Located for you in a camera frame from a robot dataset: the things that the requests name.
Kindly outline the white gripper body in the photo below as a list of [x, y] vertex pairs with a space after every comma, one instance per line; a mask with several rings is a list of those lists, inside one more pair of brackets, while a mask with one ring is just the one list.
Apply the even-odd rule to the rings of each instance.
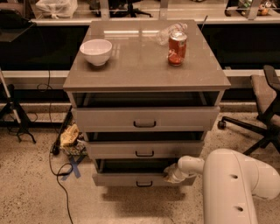
[[195, 172], [182, 164], [172, 164], [164, 169], [164, 181], [171, 184], [178, 184], [195, 176]]

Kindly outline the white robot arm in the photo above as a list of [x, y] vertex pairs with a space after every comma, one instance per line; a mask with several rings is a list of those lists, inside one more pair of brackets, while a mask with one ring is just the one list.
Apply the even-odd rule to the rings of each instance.
[[202, 176], [204, 224], [258, 224], [253, 198], [273, 200], [280, 193], [275, 168], [235, 150], [214, 150], [206, 159], [183, 156], [164, 173], [173, 184]]

